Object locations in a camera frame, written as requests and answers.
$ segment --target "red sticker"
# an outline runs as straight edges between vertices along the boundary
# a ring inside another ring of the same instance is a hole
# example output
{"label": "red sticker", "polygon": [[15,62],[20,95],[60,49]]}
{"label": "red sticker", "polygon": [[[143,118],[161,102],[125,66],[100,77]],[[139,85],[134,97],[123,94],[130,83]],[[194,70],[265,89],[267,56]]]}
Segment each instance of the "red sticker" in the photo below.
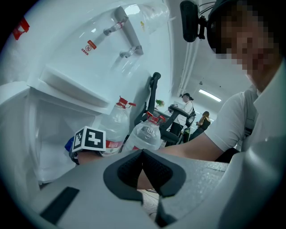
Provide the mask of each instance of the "red sticker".
{"label": "red sticker", "polygon": [[106,147],[107,148],[118,148],[118,147],[122,146],[122,144],[123,144],[123,141],[115,142],[115,141],[106,140]]}
{"label": "red sticker", "polygon": [[97,46],[91,40],[88,41],[88,44],[90,44],[93,49],[97,48]]}

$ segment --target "red bottle cap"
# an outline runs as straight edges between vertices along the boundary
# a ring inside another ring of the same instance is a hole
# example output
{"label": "red bottle cap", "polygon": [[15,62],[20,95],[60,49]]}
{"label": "red bottle cap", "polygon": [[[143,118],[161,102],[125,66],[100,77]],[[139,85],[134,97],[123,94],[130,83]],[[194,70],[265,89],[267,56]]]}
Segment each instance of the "red bottle cap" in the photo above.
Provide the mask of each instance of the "red bottle cap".
{"label": "red bottle cap", "polygon": [[120,99],[119,99],[118,103],[116,103],[116,104],[125,109],[127,103],[128,103],[127,100],[125,100],[124,98],[121,98],[121,96],[120,96]]}
{"label": "red bottle cap", "polygon": [[164,116],[160,115],[160,116],[159,116],[159,118],[160,118],[160,119],[162,119],[162,120],[163,120],[163,122],[166,122],[166,119],[165,119],[165,117],[164,117]]}
{"label": "red bottle cap", "polygon": [[149,120],[151,123],[154,123],[157,125],[157,122],[159,121],[159,119],[155,116],[153,116],[150,120]]}
{"label": "red bottle cap", "polygon": [[[122,108],[124,108],[124,109],[126,109],[126,104],[128,103],[128,101],[127,100],[125,100],[124,98],[122,98],[121,96],[120,96],[120,99],[119,99],[119,101],[118,101],[118,103],[116,103],[118,106],[121,106]],[[128,103],[130,106],[136,106],[136,104],[135,103]]]}
{"label": "red bottle cap", "polygon": [[147,111],[147,119],[149,119],[150,117],[152,117],[153,115],[149,112],[149,111]]}

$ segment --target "hand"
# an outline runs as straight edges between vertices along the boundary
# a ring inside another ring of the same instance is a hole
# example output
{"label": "hand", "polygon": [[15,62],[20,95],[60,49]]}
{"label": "hand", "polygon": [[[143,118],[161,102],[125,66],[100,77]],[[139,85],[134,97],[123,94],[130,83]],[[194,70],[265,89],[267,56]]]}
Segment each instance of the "hand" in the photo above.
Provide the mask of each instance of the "hand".
{"label": "hand", "polygon": [[85,164],[90,161],[95,161],[98,159],[102,159],[103,157],[96,155],[93,152],[90,151],[81,151],[77,155],[77,160],[79,161],[79,164]]}

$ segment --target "bottle label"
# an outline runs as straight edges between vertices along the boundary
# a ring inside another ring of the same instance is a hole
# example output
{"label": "bottle label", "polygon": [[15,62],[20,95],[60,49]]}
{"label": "bottle label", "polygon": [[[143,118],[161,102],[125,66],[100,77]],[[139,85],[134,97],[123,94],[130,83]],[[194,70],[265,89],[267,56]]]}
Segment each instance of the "bottle label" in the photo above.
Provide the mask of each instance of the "bottle label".
{"label": "bottle label", "polygon": [[108,141],[106,140],[106,153],[115,153],[122,146],[123,141]]}

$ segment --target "white t-shirt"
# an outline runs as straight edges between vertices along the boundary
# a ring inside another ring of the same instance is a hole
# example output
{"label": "white t-shirt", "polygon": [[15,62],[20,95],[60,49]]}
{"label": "white t-shirt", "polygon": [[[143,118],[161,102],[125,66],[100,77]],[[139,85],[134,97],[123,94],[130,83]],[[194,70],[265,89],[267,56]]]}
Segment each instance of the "white t-shirt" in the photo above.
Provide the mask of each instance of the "white t-shirt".
{"label": "white t-shirt", "polygon": [[275,76],[254,102],[257,118],[252,134],[245,138],[246,104],[244,93],[230,97],[217,119],[205,130],[205,134],[222,150],[235,147],[242,141],[241,151],[252,144],[272,136],[286,135],[286,63],[282,61]]}
{"label": "white t-shirt", "polygon": [[[191,101],[186,102],[182,110],[188,114],[192,113],[193,103]],[[186,124],[186,120],[187,120],[187,117],[179,114],[174,122],[180,124],[181,126],[184,126]]]}

